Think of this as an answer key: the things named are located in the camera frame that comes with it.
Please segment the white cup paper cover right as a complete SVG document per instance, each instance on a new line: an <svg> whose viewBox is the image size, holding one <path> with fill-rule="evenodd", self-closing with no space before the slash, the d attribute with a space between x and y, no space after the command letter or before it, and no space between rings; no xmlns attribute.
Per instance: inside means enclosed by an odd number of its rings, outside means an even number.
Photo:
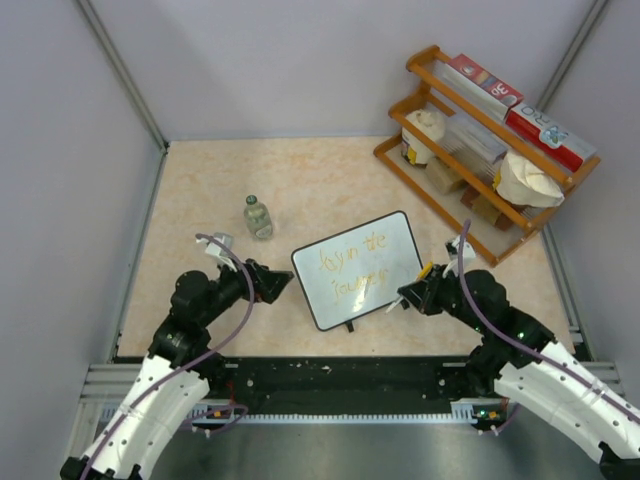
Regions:
<svg viewBox="0 0 640 480"><path fill-rule="evenodd" d="M549 175L514 150L508 150L504 156L493 187L501 198L519 206L551 208L565 199Z"/></svg>

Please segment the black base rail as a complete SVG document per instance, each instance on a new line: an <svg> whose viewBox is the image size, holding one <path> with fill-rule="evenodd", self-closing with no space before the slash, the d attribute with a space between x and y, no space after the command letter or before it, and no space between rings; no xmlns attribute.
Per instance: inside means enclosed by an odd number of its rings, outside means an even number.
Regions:
<svg viewBox="0 0 640 480"><path fill-rule="evenodd" d="M458 400L500 405L469 382L461 356L226 357L208 368L210 399L253 415L439 413Z"/></svg>

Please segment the grey white box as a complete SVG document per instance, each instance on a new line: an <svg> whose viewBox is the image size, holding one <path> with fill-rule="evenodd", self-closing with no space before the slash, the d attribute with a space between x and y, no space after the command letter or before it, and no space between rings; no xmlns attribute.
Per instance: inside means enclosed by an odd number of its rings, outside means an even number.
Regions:
<svg viewBox="0 0 640 480"><path fill-rule="evenodd" d="M506 145L493 133L460 113L446 119L445 134L440 146L460 162L465 160L470 166L494 167L507 153Z"/></svg>

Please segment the white whiteboard black frame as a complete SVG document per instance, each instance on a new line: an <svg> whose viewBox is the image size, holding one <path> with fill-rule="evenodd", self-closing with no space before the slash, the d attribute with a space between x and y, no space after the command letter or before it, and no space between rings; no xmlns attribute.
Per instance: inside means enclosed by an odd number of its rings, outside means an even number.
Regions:
<svg viewBox="0 0 640 480"><path fill-rule="evenodd" d="M291 261L322 332L390 305L423 268L400 210L298 248Z"/></svg>

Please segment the tan sponge block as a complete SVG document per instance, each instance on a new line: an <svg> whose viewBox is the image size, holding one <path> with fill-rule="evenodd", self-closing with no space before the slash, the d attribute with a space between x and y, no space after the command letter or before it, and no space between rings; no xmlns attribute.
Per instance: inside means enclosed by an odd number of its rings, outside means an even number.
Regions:
<svg viewBox="0 0 640 480"><path fill-rule="evenodd" d="M439 158L429 160L425 167L427 179L443 195L453 193L465 187L465 179Z"/></svg>

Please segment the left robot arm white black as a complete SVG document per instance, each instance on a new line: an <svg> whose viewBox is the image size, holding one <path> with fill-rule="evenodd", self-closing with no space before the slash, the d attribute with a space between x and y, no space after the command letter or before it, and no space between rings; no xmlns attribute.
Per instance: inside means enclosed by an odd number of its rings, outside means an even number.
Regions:
<svg viewBox="0 0 640 480"><path fill-rule="evenodd" d="M223 358L209 346L209 325L239 300L249 307L275 302L293 278L253 259L220 267L215 279L198 270L182 274L117 413L82 455L64 462L61 478L149 478L192 408L226 387Z"/></svg>

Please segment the yellow capped white marker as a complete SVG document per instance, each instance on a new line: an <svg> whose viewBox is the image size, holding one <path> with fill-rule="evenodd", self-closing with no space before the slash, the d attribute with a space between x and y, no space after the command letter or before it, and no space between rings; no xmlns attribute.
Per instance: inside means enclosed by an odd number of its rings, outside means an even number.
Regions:
<svg viewBox="0 0 640 480"><path fill-rule="evenodd" d="M416 281L422 280L424 279L429 272L431 271L433 267L433 263L429 262L427 265L424 266L424 268L421 270L421 272L418 274L418 276L416 277ZM395 309L399 304L401 304L403 301L403 297L402 296L398 296L385 310L386 314L389 314L393 309Z"/></svg>

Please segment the orange wooden shelf rack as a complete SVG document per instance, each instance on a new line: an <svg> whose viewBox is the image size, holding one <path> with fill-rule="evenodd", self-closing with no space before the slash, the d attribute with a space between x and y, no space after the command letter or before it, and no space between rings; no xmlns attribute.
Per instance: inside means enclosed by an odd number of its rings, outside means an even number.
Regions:
<svg viewBox="0 0 640 480"><path fill-rule="evenodd" d="M399 131L375 156L496 266L550 221L599 165L597 151L464 54L409 58L416 89L390 107Z"/></svg>

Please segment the red white foil box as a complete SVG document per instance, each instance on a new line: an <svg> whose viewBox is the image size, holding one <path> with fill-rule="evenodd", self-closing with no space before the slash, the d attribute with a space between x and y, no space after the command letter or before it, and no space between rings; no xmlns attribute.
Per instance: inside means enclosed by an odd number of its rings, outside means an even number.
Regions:
<svg viewBox="0 0 640 480"><path fill-rule="evenodd" d="M498 121L524 99L521 92L464 54L444 64L442 77Z"/></svg>

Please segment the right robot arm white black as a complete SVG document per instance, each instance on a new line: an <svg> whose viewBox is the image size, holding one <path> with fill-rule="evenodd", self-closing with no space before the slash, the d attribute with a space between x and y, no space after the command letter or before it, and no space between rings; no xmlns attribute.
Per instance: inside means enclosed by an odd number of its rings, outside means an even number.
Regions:
<svg viewBox="0 0 640 480"><path fill-rule="evenodd" d="M436 265L398 293L420 313L446 313L480 334L464 367L474 393L494 393L529 410L579 446L604 478L638 478L638 408L513 306L490 272L455 274Z"/></svg>

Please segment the brown block on shelf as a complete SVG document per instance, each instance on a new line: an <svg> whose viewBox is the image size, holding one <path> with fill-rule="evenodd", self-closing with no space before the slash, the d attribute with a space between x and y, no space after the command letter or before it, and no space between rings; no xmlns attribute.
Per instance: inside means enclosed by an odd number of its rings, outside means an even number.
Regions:
<svg viewBox="0 0 640 480"><path fill-rule="evenodd" d="M497 209L472 186L468 186L464 190L460 202L500 231L506 231L513 226L513 221L509 217Z"/></svg>

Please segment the clear glass bottle green cap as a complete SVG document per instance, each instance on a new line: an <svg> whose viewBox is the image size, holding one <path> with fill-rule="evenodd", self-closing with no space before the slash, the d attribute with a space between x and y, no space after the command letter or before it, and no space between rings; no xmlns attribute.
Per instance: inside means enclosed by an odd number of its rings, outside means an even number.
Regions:
<svg viewBox="0 0 640 480"><path fill-rule="evenodd" d="M245 200L244 219L250 233L258 240L269 239L273 234L273 224L268 208L255 195Z"/></svg>

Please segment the red white wrap box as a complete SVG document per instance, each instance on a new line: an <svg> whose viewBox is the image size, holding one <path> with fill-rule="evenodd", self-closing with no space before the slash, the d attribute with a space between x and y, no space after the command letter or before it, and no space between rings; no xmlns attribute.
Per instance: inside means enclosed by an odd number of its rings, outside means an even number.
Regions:
<svg viewBox="0 0 640 480"><path fill-rule="evenodd" d="M557 121L523 102L512 107L505 124L570 172L577 172L597 149Z"/></svg>

